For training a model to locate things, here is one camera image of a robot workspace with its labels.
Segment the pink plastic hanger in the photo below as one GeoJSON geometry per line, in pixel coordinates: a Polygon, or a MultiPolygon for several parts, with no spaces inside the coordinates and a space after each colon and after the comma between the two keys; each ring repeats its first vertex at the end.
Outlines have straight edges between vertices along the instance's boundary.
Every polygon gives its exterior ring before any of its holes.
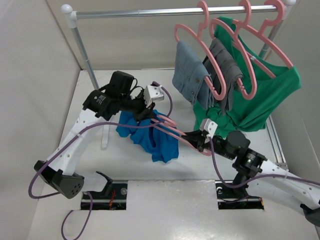
{"type": "Polygon", "coordinates": [[[187,146],[191,147],[195,151],[201,153],[204,156],[211,156],[212,152],[210,150],[203,150],[200,152],[196,147],[194,147],[189,141],[182,138],[182,136],[186,136],[187,134],[177,129],[177,123],[166,117],[164,115],[157,115],[157,118],[152,118],[151,121],[155,124],[155,128],[166,133],[167,135],[181,141],[182,143],[186,144],[187,146]]]}

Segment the blue t shirt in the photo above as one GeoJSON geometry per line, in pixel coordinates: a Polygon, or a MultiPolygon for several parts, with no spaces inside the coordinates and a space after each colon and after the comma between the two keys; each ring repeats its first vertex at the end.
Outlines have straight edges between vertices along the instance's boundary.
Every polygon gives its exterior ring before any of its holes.
{"type": "Polygon", "coordinates": [[[118,126],[116,132],[122,138],[130,137],[135,145],[151,154],[153,162],[167,163],[179,157],[178,140],[155,127],[128,128],[118,126]]]}

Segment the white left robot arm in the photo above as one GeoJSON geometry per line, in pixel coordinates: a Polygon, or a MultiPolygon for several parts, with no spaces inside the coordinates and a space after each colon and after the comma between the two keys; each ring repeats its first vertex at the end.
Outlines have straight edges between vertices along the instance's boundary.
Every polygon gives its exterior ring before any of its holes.
{"type": "Polygon", "coordinates": [[[163,97],[156,85],[147,85],[136,97],[131,96],[134,77],[122,71],[113,72],[110,82],[93,90],[82,104],[82,110],[58,149],[45,161],[34,165],[36,176],[67,199],[80,192],[95,192],[100,198],[111,194],[112,180],[105,174],[76,173],[78,162],[86,148],[110,119],[118,112],[133,114],[137,121],[153,119],[155,98],[163,97]]]}

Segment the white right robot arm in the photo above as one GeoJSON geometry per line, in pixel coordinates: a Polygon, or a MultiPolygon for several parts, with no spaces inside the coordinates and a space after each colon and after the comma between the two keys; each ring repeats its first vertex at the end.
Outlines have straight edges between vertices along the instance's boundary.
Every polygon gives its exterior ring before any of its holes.
{"type": "Polygon", "coordinates": [[[237,197],[269,199],[304,215],[315,226],[320,225],[320,184],[300,178],[277,166],[264,155],[250,148],[250,140],[240,131],[226,138],[209,137],[206,131],[187,132],[182,138],[200,152],[208,150],[233,161],[237,174],[231,183],[221,176],[217,162],[213,166],[220,182],[237,197]]]}

